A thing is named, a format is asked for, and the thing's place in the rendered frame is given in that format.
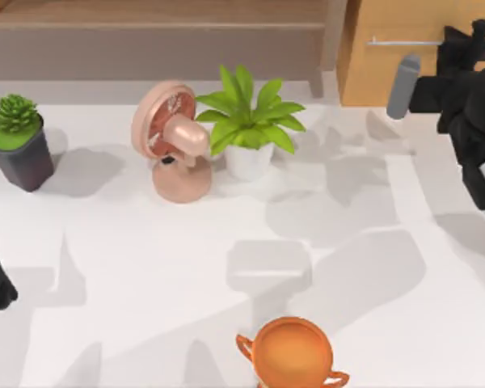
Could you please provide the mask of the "wooden cupboard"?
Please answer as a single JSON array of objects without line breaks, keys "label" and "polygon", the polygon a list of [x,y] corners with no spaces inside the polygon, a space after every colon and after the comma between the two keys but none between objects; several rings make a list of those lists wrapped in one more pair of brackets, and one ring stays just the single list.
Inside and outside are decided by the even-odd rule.
[{"label": "wooden cupboard", "polygon": [[442,40],[445,26],[470,33],[485,19],[485,0],[348,0],[336,75],[340,102],[385,106],[399,62],[420,57],[420,73],[434,75],[437,46],[368,46],[378,40]]}]

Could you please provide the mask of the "leafy plant in white pot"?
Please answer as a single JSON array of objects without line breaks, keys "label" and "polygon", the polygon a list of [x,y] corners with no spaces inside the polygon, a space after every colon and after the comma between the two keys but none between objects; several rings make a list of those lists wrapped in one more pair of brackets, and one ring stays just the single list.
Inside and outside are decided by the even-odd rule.
[{"label": "leafy plant in white pot", "polygon": [[196,116],[200,123],[212,123],[210,155],[222,154],[227,171],[236,179],[251,182],[268,170],[275,148],[295,153],[288,130],[306,131],[295,115],[306,108],[280,97],[283,80],[273,78],[254,90],[251,72],[243,65],[235,71],[219,68],[220,91],[198,95],[196,101],[208,109]]}]

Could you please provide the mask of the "pink desk fan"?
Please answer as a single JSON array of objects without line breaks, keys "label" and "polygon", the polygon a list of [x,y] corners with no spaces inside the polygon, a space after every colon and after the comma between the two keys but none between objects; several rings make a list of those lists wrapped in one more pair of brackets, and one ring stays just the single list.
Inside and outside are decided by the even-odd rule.
[{"label": "pink desk fan", "polygon": [[170,202],[185,204],[209,192],[212,169],[205,158],[209,133],[195,121],[195,95],[180,81],[164,81],[141,100],[131,124],[131,141],[153,159],[154,187]]}]

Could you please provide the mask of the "wooden open shelf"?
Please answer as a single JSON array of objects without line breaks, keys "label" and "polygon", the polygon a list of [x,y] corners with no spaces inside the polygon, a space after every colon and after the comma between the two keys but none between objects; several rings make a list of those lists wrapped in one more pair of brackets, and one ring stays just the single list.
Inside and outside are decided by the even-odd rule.
[{"label": "wooden open shelf", "polygon": [[204,86],[220,65],[323,95],[348,0],[0,0],[0,95],[132,103],[151,83]]}]

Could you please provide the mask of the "orange trophy cup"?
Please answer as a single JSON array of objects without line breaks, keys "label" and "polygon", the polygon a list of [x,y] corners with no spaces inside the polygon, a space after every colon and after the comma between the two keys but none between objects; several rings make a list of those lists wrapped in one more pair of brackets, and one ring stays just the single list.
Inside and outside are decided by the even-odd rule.
[{"label": "orange trophy cup", "polygon": [[311,321],[281,317],[266,323],[254,339],[235,337],[251,362],[256,388],[343,388],[349,375],[333,369],[333,351],[325,333]]}]

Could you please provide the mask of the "succulent in dark pot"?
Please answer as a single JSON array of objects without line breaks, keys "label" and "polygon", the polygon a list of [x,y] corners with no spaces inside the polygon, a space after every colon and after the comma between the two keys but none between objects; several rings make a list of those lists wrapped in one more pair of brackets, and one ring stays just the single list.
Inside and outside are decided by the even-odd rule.
[{"label": "succulent in dark pot", "polygon": [[55,171],[37,104],[17,94],[0,98],[0,169],[25,192],[34,192]]}]

